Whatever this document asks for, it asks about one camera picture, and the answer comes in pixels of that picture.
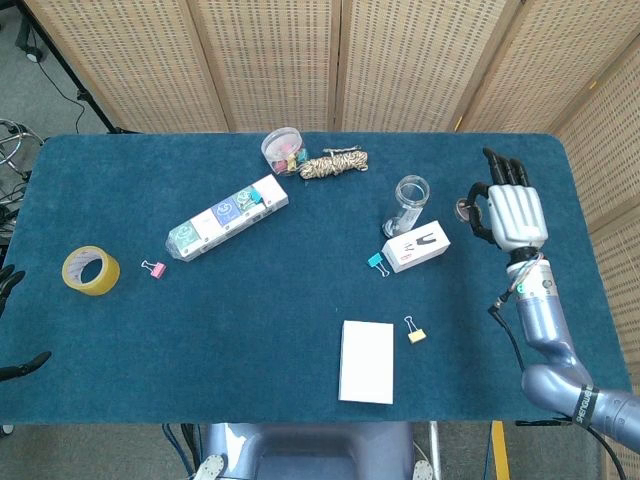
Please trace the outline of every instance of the white box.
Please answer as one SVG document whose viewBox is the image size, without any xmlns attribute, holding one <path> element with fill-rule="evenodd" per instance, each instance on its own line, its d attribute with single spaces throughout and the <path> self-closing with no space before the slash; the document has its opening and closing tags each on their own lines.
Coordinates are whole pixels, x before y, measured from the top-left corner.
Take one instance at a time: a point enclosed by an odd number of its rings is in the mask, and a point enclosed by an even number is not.
<svg viewBox="0 0 640 480">
<path fill-rule="evenodd" d="M 275 177 L 267 175 L 172 229 L 165 245 L 173 258 L 189 262 L 288 203 Z"/>
<path fill-rule="evenodd" d="M 393 324 L 345 320 L 342 324 L 338 398 L 393 404 Z"/>
<path fill-rule="evenodd" d="M 450 244 L 436 220 L 387 240 L 382 247 L 382 253 L 393 271 L 398 273 L 437 257 L 444 253 Z"/>
</svg>

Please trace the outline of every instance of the clear plastic container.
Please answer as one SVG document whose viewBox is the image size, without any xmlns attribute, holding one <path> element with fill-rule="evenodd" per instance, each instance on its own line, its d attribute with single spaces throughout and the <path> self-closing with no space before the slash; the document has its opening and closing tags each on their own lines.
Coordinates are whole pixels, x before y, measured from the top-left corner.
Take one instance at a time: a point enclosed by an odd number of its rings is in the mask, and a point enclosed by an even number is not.
<svg viewBox="0 0 640 480">
<path fill-rule="evenodd" d="M 308 159 L 300 132 L 283 127 L 271 132 L 262 141 L 262 154 L 276 175 L 293 175 Z"/>
<path fill-rule="evenodd" d="M 422 177 L 408 175 L 400 180 L 382 224 L 384 234 L 392 238 L 411 230 L 427 204 L 430 192 L 429 184 Z"/>
</svg>

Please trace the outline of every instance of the blue carpet table surface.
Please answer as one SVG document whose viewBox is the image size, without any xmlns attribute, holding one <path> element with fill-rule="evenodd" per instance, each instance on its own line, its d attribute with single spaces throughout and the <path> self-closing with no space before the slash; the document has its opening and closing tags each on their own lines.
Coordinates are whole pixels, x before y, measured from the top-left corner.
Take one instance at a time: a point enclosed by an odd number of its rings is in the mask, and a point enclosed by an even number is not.
<svg viewBox="0 0 640 480">
<path fill-rule="evenodd" d="M 629 389 L 618 339 L 558 140 L 538 134 L 306 133 L 362 145 L 369 170 L 278 177 L 290 204 L 195 259 L 172 259 L 170 229 L 270 173 L 264 134 L 53 138 L 34 169 L 6 263 L 27 272 L 0 321 L 0 365 L 53 356 L 0 383 L 2 423 L 337 422 L 539 419 L 487 307 L 508 256 L 475 238 L 454 204 L 490 182 L 482 147 L 525 162 L 550 238 L 544 248 L 580 358 L 601 387 Z M 439 220 L 444 255 L 382 278 L 367 265 L 396 183 L 431 185 L 418 225 Z M 115 257 L 120 280 L 89 297 L 60 275 L 74 249 Z M 157 280 L 142 260 L 167 264 Z M 428 339 L 410 345 L 412 315 Z M 515 302 L 503 309 L 527 363 Z M 395 324 L 394 404 L 338 401 L 344 320 Z"/>
</svg>

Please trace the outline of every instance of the glass jar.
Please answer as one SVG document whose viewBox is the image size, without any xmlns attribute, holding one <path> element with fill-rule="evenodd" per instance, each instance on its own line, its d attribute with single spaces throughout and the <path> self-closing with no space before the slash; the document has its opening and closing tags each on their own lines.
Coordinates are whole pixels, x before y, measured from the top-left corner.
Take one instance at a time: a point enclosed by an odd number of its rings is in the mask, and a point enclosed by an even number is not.
<svg viewBox="0 0 640 480">
<path fill-rule="evenodd" d="M 411 230 L 427 204 L 430 192 L 429 184 L 422 177 L 408 175 L 400 180 L 382 224 L 384 234 L 392 238 Z"/>
</svg>

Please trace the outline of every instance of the roll of tape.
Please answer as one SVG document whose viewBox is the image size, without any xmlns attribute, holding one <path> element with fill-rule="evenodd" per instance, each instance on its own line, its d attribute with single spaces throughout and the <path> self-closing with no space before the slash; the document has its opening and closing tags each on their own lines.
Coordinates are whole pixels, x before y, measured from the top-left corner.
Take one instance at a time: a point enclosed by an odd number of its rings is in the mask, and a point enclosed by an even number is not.
<svg viewBox="0 0 640 480">
<path fill-rule="evenodd" d="M 84 268 L 94 260 L 102 260 L 100 273 L 90 282 L 83 282 Z M 67 286 L 86 295 L 104 295 L 118 281 L 120 265 L 101 248 L 88 245 L 71 252 L 62 265 L 62 279 Z"/>
</svg>

